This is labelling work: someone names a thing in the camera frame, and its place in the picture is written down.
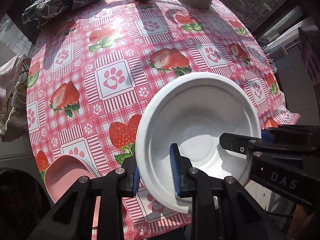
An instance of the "screw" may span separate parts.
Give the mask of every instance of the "screw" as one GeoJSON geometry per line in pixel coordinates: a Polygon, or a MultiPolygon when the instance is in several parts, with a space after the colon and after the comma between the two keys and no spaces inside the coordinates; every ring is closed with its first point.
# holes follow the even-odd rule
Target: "screw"
{"type": "Polygon", "coordinates": [[[116,169],[116,174],[122,174],[124,173],[124,168],[117,168],[116,169]]]}
{"type": "Polygon", "coordinates": [[[254,152],[253,155],[259,157],[262,155],[262,152],[254,152]]]}
{"type": "Polygon", "coordinates": [[[227,176],[225,177],[225,179],[226,179],[226,182],[228,182],[229,184],[233,184],[236,181],[236,179],[232,176],[227,176]]]}
{"type": "Polygon", "coordinates": [[[190,169],[189,169],[189,172],[190,173],[192,173],[192,174],[196,174],[196,173],[198,173],[198,169],[197,168],[195,168],[195,167],[191,167],[190,169]]]}
{"type": "Polygon", "coordinates": [[[80,183],[86,183],[88,181],[88,177],[87,176],[81,176],[80,178],[79,178],[79,182],[80,183]]]}

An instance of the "dark cloth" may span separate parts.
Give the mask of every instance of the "dark cloth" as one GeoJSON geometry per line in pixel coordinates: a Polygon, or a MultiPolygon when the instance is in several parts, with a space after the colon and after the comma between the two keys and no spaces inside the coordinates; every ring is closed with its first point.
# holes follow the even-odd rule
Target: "dark cloth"
{"type": "Polygon", "coordinates": [[[96,1],[98,0],[38,0],[24,11],[22,22],[26,24],[31,20],[39,20],[43,23],[45,19],[55,17],[68,8],[76,10],[96,1]]]}

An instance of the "pink checkered tablecloth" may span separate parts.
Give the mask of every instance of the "pink checkered tablecloth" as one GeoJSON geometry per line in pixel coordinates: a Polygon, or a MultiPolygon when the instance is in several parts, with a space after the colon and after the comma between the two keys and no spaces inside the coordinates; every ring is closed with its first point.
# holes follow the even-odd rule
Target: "pink checkered tablecloth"
{"type": "MultiPolygon", "coordinates": [[[[219,0],[209,10],[177,0],[104,0],[46,25],[29,73],[27,119],[38,168],[82,157],[101,176],[134,150],[151,98],[190,72],[226,76],[248,95],[264,127],[295,124],[261,48],[219,0]]],[[[123,199],[124,237],[145,239],[190,222],[140,184],[123,199]]]]}

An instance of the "white paw print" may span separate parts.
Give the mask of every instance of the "white paw print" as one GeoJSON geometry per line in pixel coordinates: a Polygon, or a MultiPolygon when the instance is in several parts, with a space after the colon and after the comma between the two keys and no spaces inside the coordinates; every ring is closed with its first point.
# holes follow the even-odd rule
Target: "white paw print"
{"type": "Polygon", "coordinates": [[[125,54],[128,56],[128,57],[131,57],[133,56],[133,50],[129,49],[125,52],[125,54]]]}
{"type": "Polygon", "coordinates": [[[41,129],[41,136],[45,137],[47,135],[47,131],[45,130],[45,128],[41,129]]]}
{"type": "Polygon", "coordinates": [[[85,71],[86,71],[86,72],[90,72],[92,69],[93,69],[93,65],[92,65],[92,64],[88,64],[88,65],[85,67],[85,71]]]}
{"type": "Polygon", "coordinates": [[[137,230],[137,233],[140,234],[140,235],[143,235],[146,231],[147,231],[147,228],[146,228],[146,227],[144,227],[144,226],[139,226],[139,227],[138,227],[138,230],[137,230]]]}
{"type": "Polygon", "coordinates": [[[192,44],[193,44],[193,40],[187,39],[186,42],[187,42],[189,45],[192,45],[192,44]]]}
{"type": "Polygon", "coordinates": [[[99,114],[102,111],[101,106],[96,104],[95,106],[93,106],[93,113],[94,114],[99,114]]]}
{"type": "Polygon", "coordinates": [[[58,139],[57,138],[52,138],[51,143],[52,143],[53,147],[57,147],[58,139]]]}
{"type": "Polygon", "coordinates": [[[79,59],[77,59],[76,62],[74,63],[76,67],[78,67],[80,64],[81,64],[81,61],[79,59]]]}
{"type": "Polygon", "coordinates": [[[87,134],[91,134],[92,133],[92,125],[87,123],[87,125],[84,127],[84,131],[87,133],[87,134]]]}
{"type": "Polygon", "coordinates": [[[141,43],[143,43],[143,41],[142,41],[142,39],[135,39],[134,43],[135,44],[141,44],[141,43]]]}
{"type": "Polygon", "coordinates": [[[139,96],[146,98],[148,96],[148,94],[149,94],[149,91],[147,91],[146,87],[140,88],[139,96]]]}

